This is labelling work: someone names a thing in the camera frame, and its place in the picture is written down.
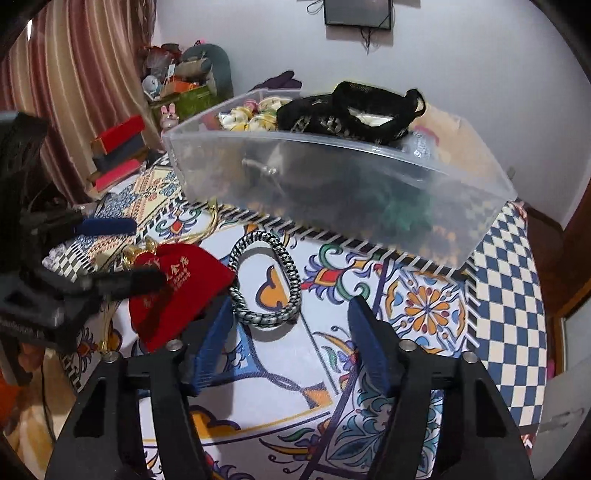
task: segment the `curtain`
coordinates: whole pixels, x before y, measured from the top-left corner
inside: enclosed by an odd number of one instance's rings
[[[155,0],[52,0],[0,63],[0,110],[50,122],[41,160],[72,203],[87,198],[101,132],[140,114],[146,144],[160,144],[139,77],[154,23]]]

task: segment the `tablecloth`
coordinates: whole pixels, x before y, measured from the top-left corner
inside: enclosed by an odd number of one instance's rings
[[[206,209],[188,204],[169,167],[144,173],[99,216],[132,215],[138,235],[77,239],[53,262],[75,276],[117,266],[124,244],[146,234],[166,239],[202,230]],[[245,233],[263,228],[250,215],[229,215],[201,243],[222,262]],[[295,260],[302,279],[298,323],[264,332],[236,325],[219,358],[212,385],[190,400],[191,415],[215,478],[363,478],[382,437],[392,400],[373,387],[364,368],[354,368],[355,346],[346,311],[363,295],[378,318],[397,333],[438,355],[476,351],[499,386],[524,440],[535,433],[545,386],[546,340],[538,277],[527,241],[525,213],[508,203],[467,264],[464,277],[435,275],[399,261],[340,245],[274,231]],[[257,247],[241,265],[239,279],[253,310],[272,312],[287,301],[287,282],[271,251]],[[100,361],[103,326],[92,318],[77,351],[63,359],[75,390]],[[131,329],[127,302],[113,317],[109,346],[125,356],[142,354]],[[432,392],[426,439],[417,478],[433,468],[443,395]],[[149,397],[140,400],[148,467],[163,478]]]

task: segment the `clear plastic storage box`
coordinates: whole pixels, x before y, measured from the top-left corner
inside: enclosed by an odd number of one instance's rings
[[[164,134],[189,201],[215,197],[458,268],[516,198],[470,124],[431,106],[416,121],[417,132],[435,139],[428,155],[412,137],[398,150],[324,135],[222,130],[218,113],[268,96],[300,91],[255,90]]]

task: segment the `braided bracelet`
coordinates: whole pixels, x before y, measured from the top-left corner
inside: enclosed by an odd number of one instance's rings
[[[238,284],[238,275],[236,276],[236,282],[229,288],[230,297],[234,304],[234,314],[239,322],[248,323],[259,328],[271,328],[281,325],[282,323],[297,322],[298,315],[300,314],[301,307],[301,281],[300,275],[297,272],[296,264],[292,257],[289,255],[285,247],[281,244],[281,241],[272,233],[257,230],[251,232],[242,237],[232,251],[228,259],[228,268],[238,273],[238,262],[240,257],[247,249],[249,245],[254,242],[265,242],[271,246],[277,258],[279,264],[287,276],[290,284],[290,299],[287,304],[275,313],[255,313],[248,309],[244,295],[240,292]]]

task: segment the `purple cloth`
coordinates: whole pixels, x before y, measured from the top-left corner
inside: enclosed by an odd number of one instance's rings
[[[291,90],[299,90],[301,88],[301,82],[299,80],[295,80],[293,76],[295,73],[293,70],[287,70],[287,72],[283,72],[281,75],[277,77],[272,77],[268,80],[265,80],[263,83],[259,83],[255,85],[252,90],[257,90],[259,88],[268,88],[270,90],[277,90],[277,89],[291,89]]]

